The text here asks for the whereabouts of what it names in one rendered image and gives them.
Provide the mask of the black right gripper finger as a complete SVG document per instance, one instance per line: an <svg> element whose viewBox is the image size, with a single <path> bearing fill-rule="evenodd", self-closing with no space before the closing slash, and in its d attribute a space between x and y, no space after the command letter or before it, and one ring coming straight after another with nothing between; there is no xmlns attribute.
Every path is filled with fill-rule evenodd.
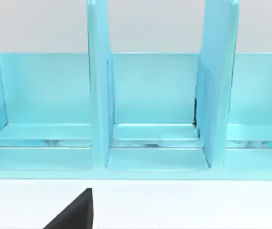
<svg viewBox="0 0 272 229"><path fill-rule="evenodd" d="M85 189L43 229L93 229L92 188Z"/></svg>

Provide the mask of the light blue rack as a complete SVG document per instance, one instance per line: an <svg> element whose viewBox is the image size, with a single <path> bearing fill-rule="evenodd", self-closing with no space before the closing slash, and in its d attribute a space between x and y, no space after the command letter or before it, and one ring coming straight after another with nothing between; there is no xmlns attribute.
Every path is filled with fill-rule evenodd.
<svg viewBox="0 0 272 229"><path fill-rule="evenodd" d="M272 52L236 53L240 0L205 0L199 53L0 52L0 179L270 180Z"/></svg>

